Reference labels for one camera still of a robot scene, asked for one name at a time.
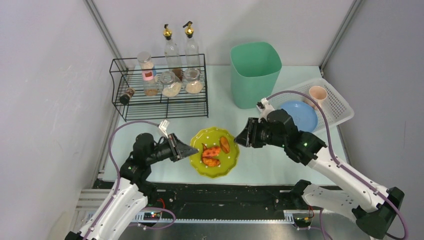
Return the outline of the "blue plate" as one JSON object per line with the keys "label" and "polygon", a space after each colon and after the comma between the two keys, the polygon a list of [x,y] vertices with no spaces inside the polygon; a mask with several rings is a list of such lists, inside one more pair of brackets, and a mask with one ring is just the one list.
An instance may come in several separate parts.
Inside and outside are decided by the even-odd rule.
{"label": "blue plate", "polygon": [[294,124],[300,131],[313,132],[318,125],[318,117],[315,110],[302,101],[287,101],[280,106],[293,119]]}

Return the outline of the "green dotted plate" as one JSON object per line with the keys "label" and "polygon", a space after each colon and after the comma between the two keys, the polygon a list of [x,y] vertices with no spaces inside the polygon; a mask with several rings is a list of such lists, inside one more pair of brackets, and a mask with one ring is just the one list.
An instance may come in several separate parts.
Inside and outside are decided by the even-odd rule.
{"label": "green dotted plate", "polygon": [[[220,165],[208,167],[202,162],[202,144],[205,144],[208,148],[213,146],[220,147],[220,137],[228,139],[230,152],[226,154],[221,150],[218,156],[213,157],[220,160]],[[191,166],[205,177],[214,179],[226,176],[237,165],[240,154],[240,149],[234,139],[235,137],[224,128],[214,126],[200,130],[190,141],[190,146],[199,150],[199,153],[189,157]]]}

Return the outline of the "pink mug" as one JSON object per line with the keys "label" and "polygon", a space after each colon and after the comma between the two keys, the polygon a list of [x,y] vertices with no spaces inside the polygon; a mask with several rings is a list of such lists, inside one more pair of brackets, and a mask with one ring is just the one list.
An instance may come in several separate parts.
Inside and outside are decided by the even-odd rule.
{"label": "pink mug", "polygon": [[323,102],[328,97],[327,90],[322,86],[312,86],[308,91],[308,96],[312,98],[317,104],[314,104],[309,98],[305,98],[304,102],[310,105],[315,110],[322,107]]}

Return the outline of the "black wire rack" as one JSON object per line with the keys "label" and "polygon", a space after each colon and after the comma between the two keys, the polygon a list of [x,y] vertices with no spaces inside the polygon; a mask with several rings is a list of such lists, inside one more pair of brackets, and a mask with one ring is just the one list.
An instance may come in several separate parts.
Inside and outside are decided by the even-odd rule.
{"label": "black wire rack", "polygon": [[[114,58],[109,67],[113,92],[111,103],[125,122],[135,120],[175,119],[209,116],[208,78],[206,56],[200,54],[200,72],[204,87],[200,93],[186,92],[187,81],[175,97],[162,93],[146,96],[143,87],[142,69],[135,57]],[[119,102],[127,88],[134,88],[135,94],[128,105]]]}

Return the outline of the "pink lid spice shaker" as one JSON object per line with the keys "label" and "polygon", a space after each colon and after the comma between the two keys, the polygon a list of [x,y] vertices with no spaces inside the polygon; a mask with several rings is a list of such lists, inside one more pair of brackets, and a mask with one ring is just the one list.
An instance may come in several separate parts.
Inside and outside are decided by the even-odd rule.
{"label": "pink lid spice shaker", "polygon": [[159,90],[154,72],[152,70],[142,70],[142,77],[144,94],[148,97],[157,95]]}

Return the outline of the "small black cap spice bottle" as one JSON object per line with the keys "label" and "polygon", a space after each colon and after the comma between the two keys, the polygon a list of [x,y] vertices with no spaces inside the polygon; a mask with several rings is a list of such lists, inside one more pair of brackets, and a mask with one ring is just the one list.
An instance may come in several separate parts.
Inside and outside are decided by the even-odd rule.
{"label": "small black cap spice bottle", "polygon": [[128,87],[125,92],[119,97],[119,102],[124,106],[128,105],[135,92],[136,90],[133,87]]}

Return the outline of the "round glass jar silver lid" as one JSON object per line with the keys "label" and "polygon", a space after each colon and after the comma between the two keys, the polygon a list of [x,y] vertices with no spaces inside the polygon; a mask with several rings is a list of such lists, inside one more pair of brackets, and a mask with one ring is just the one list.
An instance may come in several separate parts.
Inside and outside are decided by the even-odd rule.
{"label": "round glass jar silver lid", "polygon": [[164,71],[159,77],[162,85],[162,95],[167,98],[176,97],[182,88],[180,79],[172,71]]}

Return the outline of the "oil bottle gold spout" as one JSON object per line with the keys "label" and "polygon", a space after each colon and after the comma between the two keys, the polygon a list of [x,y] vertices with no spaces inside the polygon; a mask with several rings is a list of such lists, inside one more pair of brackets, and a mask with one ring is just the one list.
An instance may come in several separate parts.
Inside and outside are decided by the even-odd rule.
{"label": "oil bottle gold spout", "polygon": [[194,30],[192,28],[192,21],[188,21],[184,26],[184,33],[186,35],[186,43],[184,47],[187,66],[200,70],[200,52],[199,45],[194,39]]}
{"label": "oil bottle gold spout", "polygon": [[163,36],[165,38],[164,55],[171,72],[179,78],[181,82],[183,80],[183,69],[182,59],[179,53],[177,44],[172,39],[172,31],[169,29],[168,24],[164,25]]}

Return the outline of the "tall jar blue label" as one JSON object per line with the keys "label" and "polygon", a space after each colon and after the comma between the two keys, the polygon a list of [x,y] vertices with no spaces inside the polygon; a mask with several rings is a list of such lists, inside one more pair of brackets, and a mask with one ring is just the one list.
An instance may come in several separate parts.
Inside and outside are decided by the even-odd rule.
{"label": "tall jar blue label", "polygon": [[142,70],[153,70],[155,64],[152,61],[152,57],[149,52],[141,51],[137,54],[137,61]]}

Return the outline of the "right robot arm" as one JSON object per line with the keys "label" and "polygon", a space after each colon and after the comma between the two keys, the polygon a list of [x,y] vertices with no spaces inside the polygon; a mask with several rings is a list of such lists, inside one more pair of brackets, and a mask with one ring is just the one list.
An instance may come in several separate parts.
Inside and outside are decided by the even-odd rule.
{"label": "right robot arm", "polygon": [[234,141],[247,148],[283,148],[291,160],[321,173],[344,191],[338,193],[299,180],[291,191],[293,196],[299,196],[307,205],[345,216],[375,239],[389,235],[405,194],[397,187],[387,188],[372,181],[342,162],[319,137],[298,130],[285,110],[271,110],[262,118],[250,117]]}

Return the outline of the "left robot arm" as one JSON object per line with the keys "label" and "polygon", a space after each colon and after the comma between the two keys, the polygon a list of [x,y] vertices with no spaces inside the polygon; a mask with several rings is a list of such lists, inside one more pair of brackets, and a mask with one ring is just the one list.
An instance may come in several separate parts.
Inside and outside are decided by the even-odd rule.
{"label": "left robot arm", "polygon": [[120,167],[119,177],[91,219],[67,240],[117,240],[136,214],[157,200],[157,187],[147,181],[151,166],[169,159],[172,162],[197,154],[198,149],[180,141],[175,134],[155,142],[150,133],[139,134],[133,150]]}

